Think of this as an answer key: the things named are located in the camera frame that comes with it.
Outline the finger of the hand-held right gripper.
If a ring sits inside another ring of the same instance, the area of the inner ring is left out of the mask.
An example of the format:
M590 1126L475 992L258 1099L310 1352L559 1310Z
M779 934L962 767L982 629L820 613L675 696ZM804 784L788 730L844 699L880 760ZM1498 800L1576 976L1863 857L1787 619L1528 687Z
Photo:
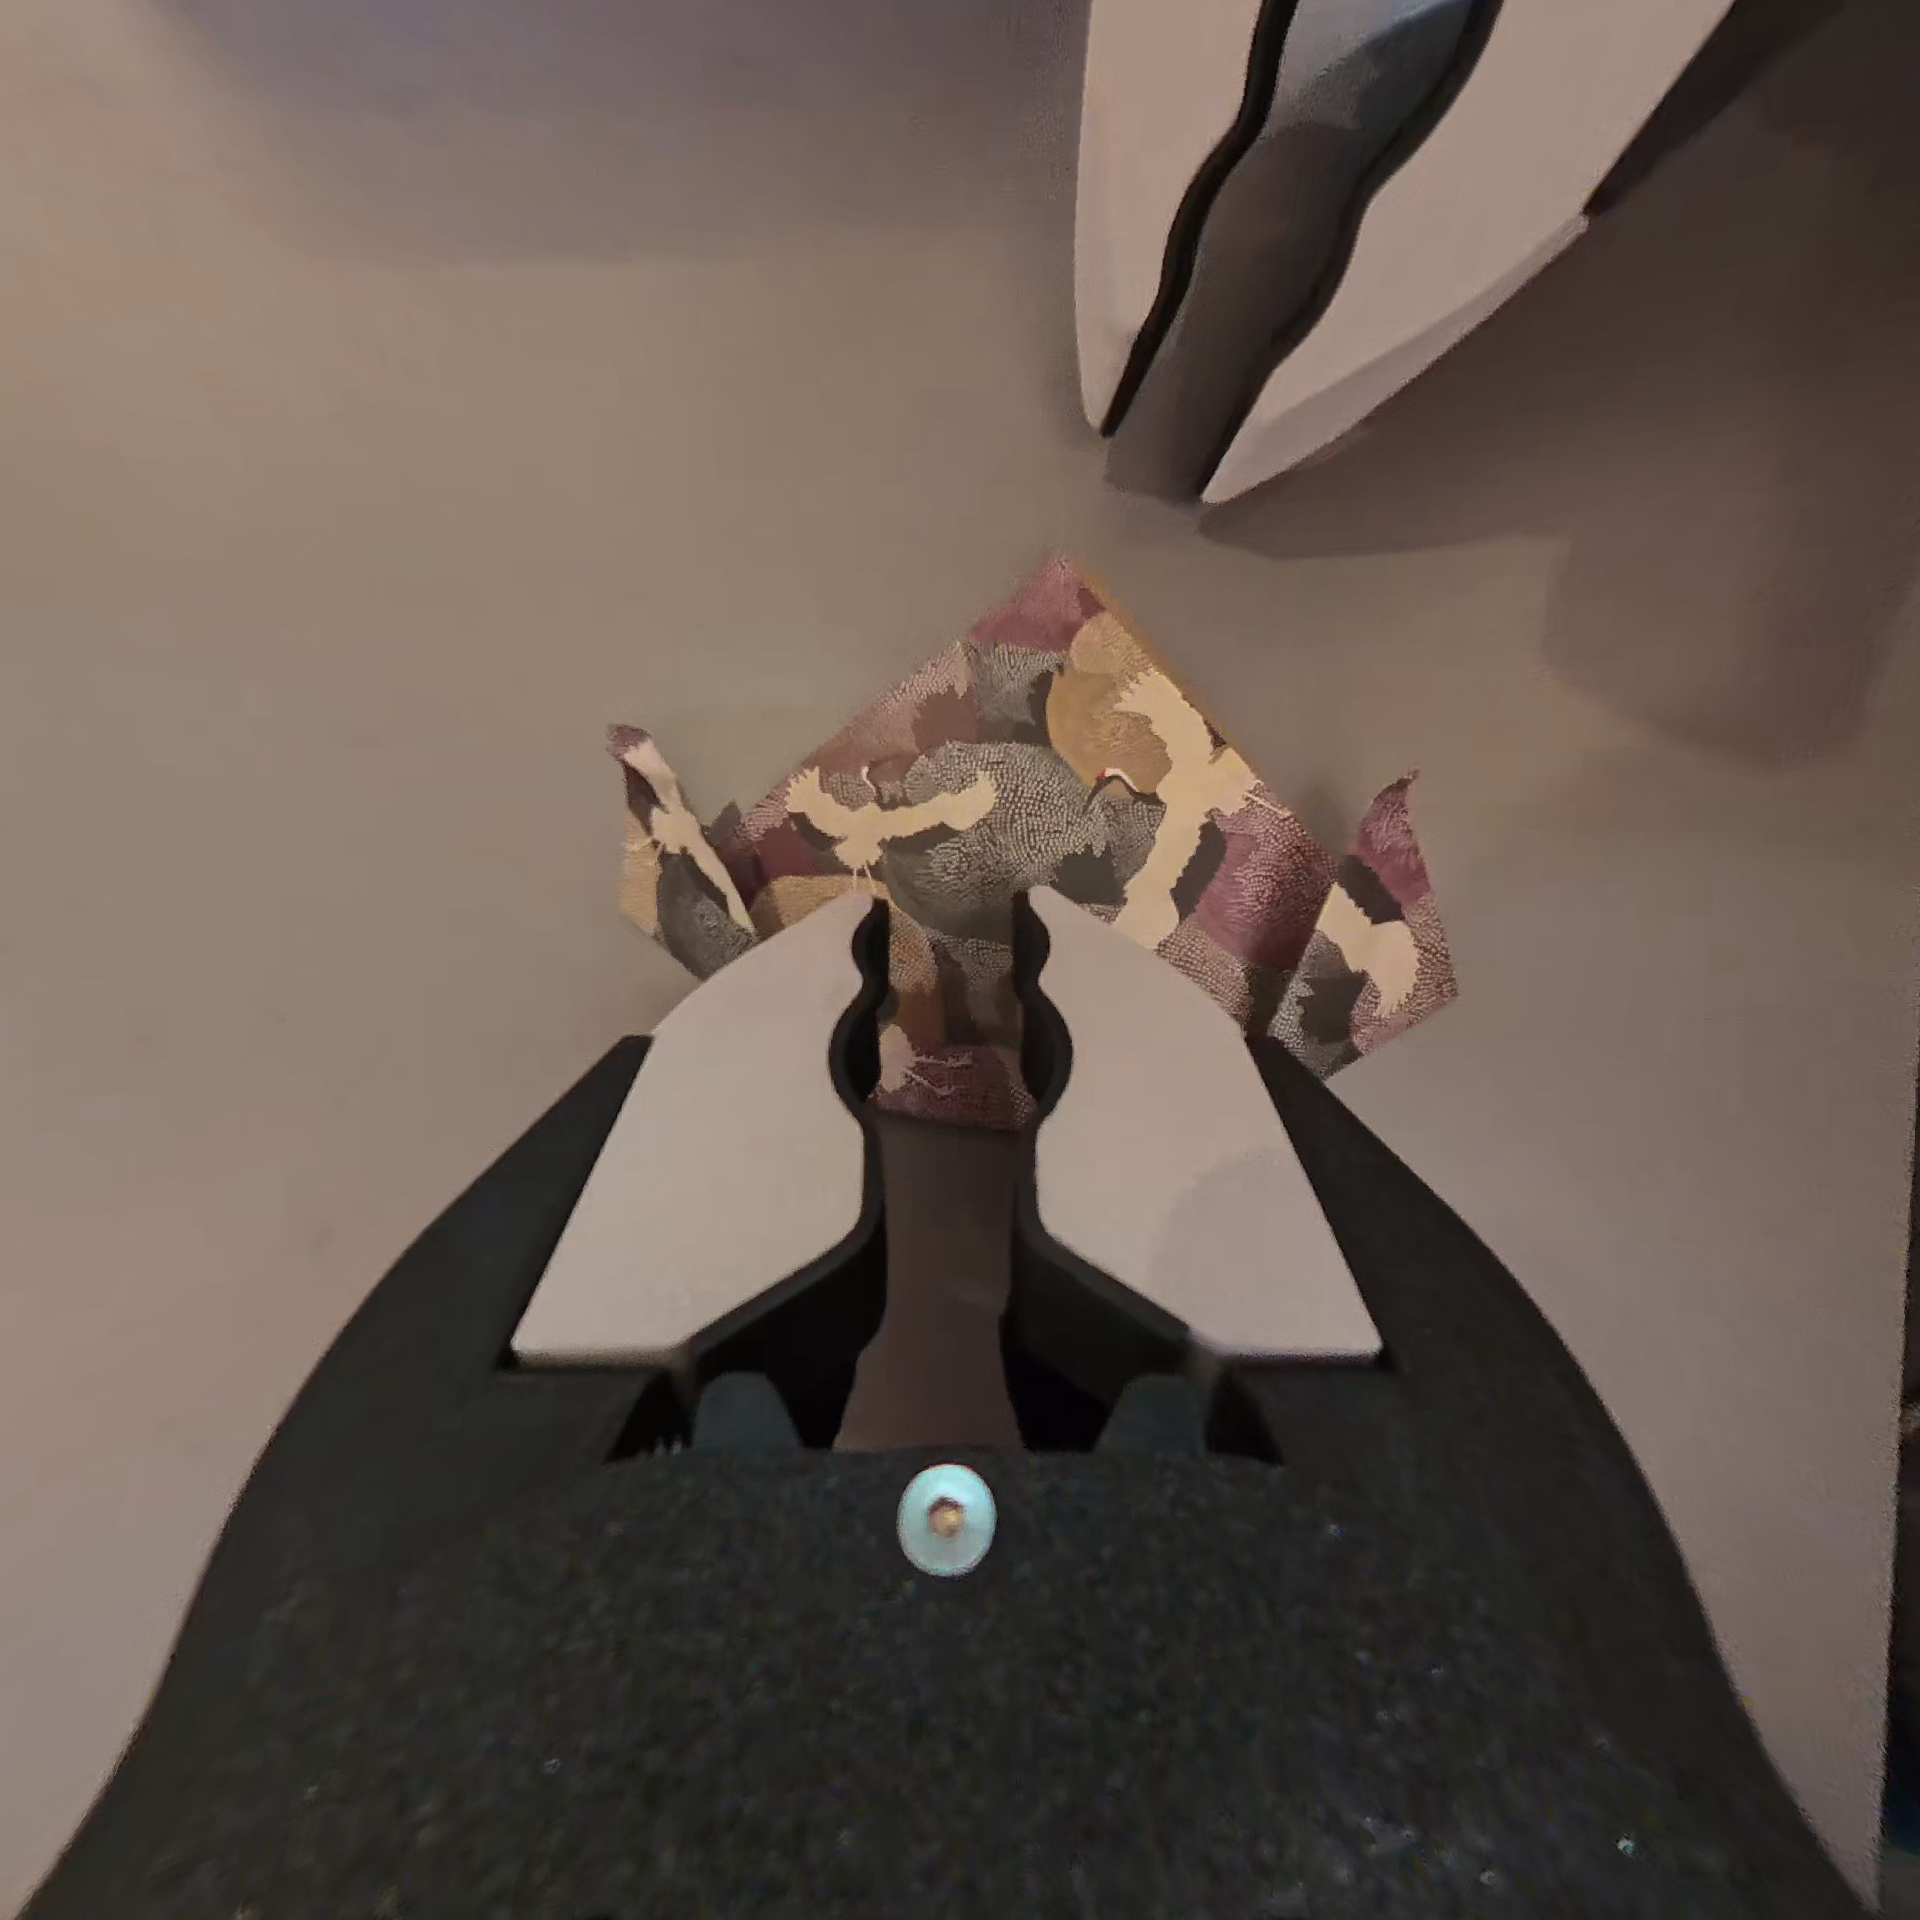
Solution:
M1080 386L1118 434L1275 102L1296 2L1094 2L1073 217Z
M1329 263L1264 347L1201 497L1348 434L1561 255L1727 2L1491 3L1337 211Z

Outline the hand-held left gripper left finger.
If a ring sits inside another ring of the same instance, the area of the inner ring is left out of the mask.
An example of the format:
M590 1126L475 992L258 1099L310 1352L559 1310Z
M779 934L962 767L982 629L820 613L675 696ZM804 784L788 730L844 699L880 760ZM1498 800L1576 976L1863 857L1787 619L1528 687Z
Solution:
M891 910L844 893L683 998L512 1331L526 1368L638 1366L696 1417L762 1375L807 1448L848 1417L886 1313L871 1096Z

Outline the bird patterned origami paper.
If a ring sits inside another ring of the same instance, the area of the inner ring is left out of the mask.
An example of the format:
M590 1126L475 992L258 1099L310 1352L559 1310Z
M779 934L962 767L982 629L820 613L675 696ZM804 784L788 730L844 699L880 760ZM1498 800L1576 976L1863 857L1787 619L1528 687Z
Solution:
M1015 899L1050 886L1329 1078L1441 1011L1456 971L1410 817L1378 791L1326 848L1068 560L703 823L641 726L623 911L710 978L836 896L888 899L886 1113L1015 1131Z

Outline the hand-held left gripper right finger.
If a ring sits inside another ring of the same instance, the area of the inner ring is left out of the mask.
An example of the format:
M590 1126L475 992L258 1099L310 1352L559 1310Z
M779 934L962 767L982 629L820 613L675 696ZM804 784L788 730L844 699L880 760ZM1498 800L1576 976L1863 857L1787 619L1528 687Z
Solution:
M1201 986L1050 886L1015 904L1014 1410L1035 1451L1275 1451L1256 1379L1385 1342L1264 1058Z

